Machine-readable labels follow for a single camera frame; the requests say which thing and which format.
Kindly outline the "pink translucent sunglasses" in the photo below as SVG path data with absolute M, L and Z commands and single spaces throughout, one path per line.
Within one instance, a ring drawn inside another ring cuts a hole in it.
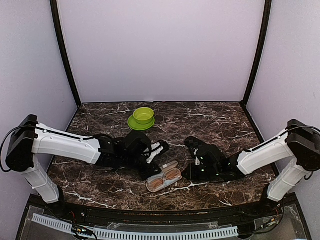
M 146 182 L 146 187 L 150 192 L 155 193 L 178 182 L 181 178 L 181 173 L 175 168 L 150 177 Z

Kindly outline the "light blue cloth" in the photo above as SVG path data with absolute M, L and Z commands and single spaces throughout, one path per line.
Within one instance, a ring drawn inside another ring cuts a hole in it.
M 171 179 L 168 179 L 167 177 L 163 177 L 162 178 L 162 185 L 160 186 L 161 189 L 165 189 L 173 184 L 175 184 L 176 182 L 178 182 L 181 179 L 181 177 L 173 177 Z

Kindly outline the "black checkered glasses case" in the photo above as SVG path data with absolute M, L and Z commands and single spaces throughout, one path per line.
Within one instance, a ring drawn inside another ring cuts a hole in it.
M 195 150 L 195 149 L 199 149 L 202 146 L 205 146 L 206 143 L 194 136 L 189 136 L 184 140 L 184 145 L 189 150 Z

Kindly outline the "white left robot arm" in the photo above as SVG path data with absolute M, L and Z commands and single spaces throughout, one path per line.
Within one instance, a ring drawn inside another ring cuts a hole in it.
M 60 218 L 67 218 L 71 208 L 63 201 L 63 191 L 40 165 L 37 154 L 75 159 L 113 170 L 133 168 L 146 180 L 161 172 L 153 160 L 168 150 L 163 140 L 153 143 L 140 131 L 133 130 L 118 138 L 102 133 L 82 136 L 48 127 L 38 122 L 38 117 L 33 114 L 9 131 L 4 139 L 10 141 L 5 157 L 8 168 L 3 172 L 20 172 Z

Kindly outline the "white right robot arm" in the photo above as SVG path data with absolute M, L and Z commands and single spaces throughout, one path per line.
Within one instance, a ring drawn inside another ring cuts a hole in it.
M 279 176 L 265 188 L 263 200 L 255 205 L 255 213 L 266 217 L 275 203 L 302 179 L 309 179 L 320 169 L 320 130 L 292 119 L 278 135 L 260 145 L 226 157 L 214 144 L 195 137 L 184 141 L 193 162 L 182 172 L 189 181 L 212 183 L 236 181 L 267 165 L 290 159 Z

